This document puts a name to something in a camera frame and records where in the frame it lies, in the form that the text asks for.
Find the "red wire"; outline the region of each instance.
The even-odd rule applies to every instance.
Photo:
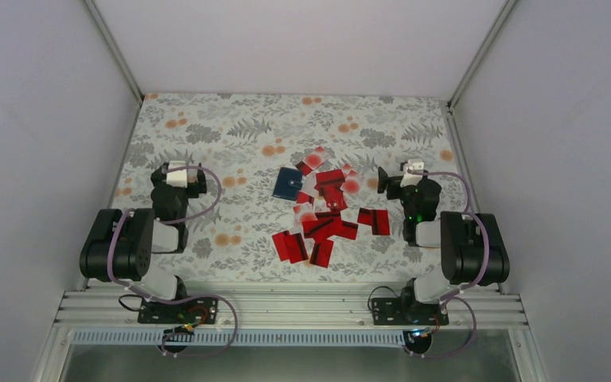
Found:
[[[436,323],[436,326],[434,327],[434,332],[432,332],[432,334],[437,333],[439,331],[439,328],[442,327],[439,324],[439,317],[436,314],[433,317],[434,317],[434,322]]]
[[[200,315],[200,322],[198,322],[198,325],[204,324],[204,322],[207,321],[207,317],[209,316],[209,310],[207,310],[207,308],[202,305],[198,305],[194,306],[193,308],[189,308],[189,313],[193,313],[196,310],[202,311],[202,314]]]

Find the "glass panel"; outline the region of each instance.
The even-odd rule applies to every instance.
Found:
[[[464,330],[443,330],[435,335],[430,353],[455,349],[468,335]],[[519,378],[508,332],[480,330],[463,353],[438,361],[411,359],[400,349],[384,348],[234,347],[221,356],[199,360],[163,357],[155,346],[75,345],[64,380],[507,382]]]

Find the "table surface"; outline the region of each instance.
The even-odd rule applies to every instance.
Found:
[[[294,167],[316,147],[331,158],[320,170],[349,164],[363,181],[346,193],[344,220],[359,208],[387,209],[390,236],[360,225],[356,240],[333,238],[328,268],[280,262],[271,236],[294,226],[295,202],[272,197],[280,167]],[[399,175],[399,163],[420,158],[429,171],[457,172],[439,101],[414,97],[146,95],[127,151],[113,207],[149,208],[150,174],[163,162],[202,162],[223,184],[213,212],[190,221],[184,253],[153,255],[153,262],[198,281],[385,282],[424,274],[439,264],[437,250],[410,248],[402,240],[399,201],[376,193],[377,168]],[[190,199],[189,214],[209,206],[218,192]],[[438,210],[461,210],[456,179],[443,187]]]

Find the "blue card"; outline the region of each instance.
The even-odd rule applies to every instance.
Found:
[[[288,201],[295,201],[298,191],[301,190],[303,174],[296,169],[282,167],[278,173],[278,180],[275,182],[273,196]]]

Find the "white wall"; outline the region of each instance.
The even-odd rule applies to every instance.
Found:
[[[504,0],[96,0],[144,91],[451,97]]]
[[[30,380],[137,104],[80,1],[0,1],[0,381]]]
[[[549,377],[611,380],[611,2],[520,2],[456,110]]]

